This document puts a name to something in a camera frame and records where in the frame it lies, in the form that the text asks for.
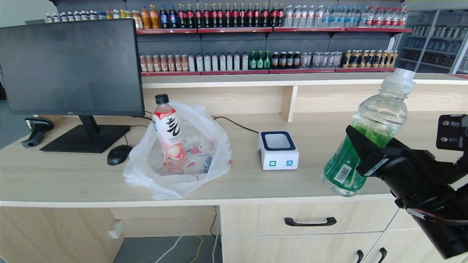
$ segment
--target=computer monitor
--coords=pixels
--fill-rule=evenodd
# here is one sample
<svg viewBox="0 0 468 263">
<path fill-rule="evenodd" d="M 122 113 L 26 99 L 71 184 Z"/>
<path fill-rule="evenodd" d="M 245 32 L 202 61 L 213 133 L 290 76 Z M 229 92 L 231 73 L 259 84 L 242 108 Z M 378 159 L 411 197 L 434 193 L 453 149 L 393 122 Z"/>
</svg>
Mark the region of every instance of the computer monitor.
<svg viewBox="0 0 468 263">
<path fill-rule="evenodd" d="M 83 124 L 42 151 L 102 153 L 130 129 L 93 115 L 144 116 L 133 19 L 0 28 L 11 114 L 78 115 Z"/>
</svg>

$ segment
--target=white cable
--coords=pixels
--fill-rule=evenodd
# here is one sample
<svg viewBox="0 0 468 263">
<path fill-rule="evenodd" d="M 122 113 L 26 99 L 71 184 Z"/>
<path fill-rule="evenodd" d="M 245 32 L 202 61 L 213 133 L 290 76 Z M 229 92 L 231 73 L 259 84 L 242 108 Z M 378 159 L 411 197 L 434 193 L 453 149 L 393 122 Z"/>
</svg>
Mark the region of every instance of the white cable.
<svg viewBox="0 0 468 263">
<path fill-rule="evenodd" d="M 211 254 L 211 257 L 213 259 L 213 263 L 214 263 L 214 251 L 215 251 L 216 245 L 218 243 L 218 227 L 219 227 L 219 220 L 218 220 L 218 222 L 216 222 L 216 238 L 214 239 L 213 253 Z"/>
<path fill-rule="evenodd" d="M 189 229 L 190 225 L 192 224 L 192 220 L 193 218 L 198 214 L 198 211 L 200 210 L 200 206 L 197 208 L 197 210 L 195 211 L 195 213 L 193 213 L 192 215 L 192 218 L 190 218 L 190 222 L 189 224 L 185 227 L 185 230 L 183 231 L 182 235 L 177 239 L 177 241 L 175 242 L 174 246 L 172 246 L 171 248 L 169 248 L 168 251 L 166 251 L 164 254 L 162 254 L 162 256 L 155 262 L 155 263 L 158 263 L 167 253 L 169 253 L 171 250 L 173 250 L 176 246 L 177 246 L 177 243 L 179 242 L 179 240 L 185 235 L 185 233 L 187 232 L 187 230 Z"/>
</svg>

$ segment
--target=computer mouse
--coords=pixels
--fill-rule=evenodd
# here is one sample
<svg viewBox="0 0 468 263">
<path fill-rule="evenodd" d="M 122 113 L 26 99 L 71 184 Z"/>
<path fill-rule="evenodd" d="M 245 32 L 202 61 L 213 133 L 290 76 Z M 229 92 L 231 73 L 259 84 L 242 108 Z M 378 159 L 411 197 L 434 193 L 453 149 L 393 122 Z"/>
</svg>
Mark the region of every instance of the computer mouse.
<svg viewBox="0 0 468 263">
<path fill-rule="evenodd" d="M 107 154 L 107 164 L 117 165 L 123 163 L 127 157 L 132 147 L 130 145 L 119 145 L 112 148 Z"/>
</svg>

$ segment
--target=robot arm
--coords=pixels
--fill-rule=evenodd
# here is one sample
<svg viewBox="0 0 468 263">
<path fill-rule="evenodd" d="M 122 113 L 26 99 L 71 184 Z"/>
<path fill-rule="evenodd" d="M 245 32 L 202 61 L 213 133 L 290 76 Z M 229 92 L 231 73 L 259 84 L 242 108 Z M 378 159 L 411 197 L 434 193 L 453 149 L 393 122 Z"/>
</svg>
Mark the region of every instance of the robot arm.
<svg viewBox="0 0 468 263">
<path fill-rule="evenodd" d="M 361 163 L 362 176 L 384 181 L 419 224 L 444 259 L 468 252 L 468 184 L 454 190 L 452 184 L 468 174 L 468 115 L 439 118 L 438 149 L 463 151 L 455 163 L 436 161 L 426 150 L 413 150 L 392 139 L 379 148 L 354 129 L 346 128 Z"/>
</svg>

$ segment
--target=monitor screen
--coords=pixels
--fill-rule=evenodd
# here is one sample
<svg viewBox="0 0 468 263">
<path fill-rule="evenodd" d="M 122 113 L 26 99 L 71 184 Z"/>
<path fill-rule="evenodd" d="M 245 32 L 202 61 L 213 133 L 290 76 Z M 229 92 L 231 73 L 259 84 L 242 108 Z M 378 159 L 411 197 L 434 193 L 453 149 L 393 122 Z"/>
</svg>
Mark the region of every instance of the monitor screen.
<svg viewBox="0 0 468 263">
<path fill-rule="evenodd" d="M 0 28 L 12 114 L 143 116 L 133 19 Z"/>
</svg>

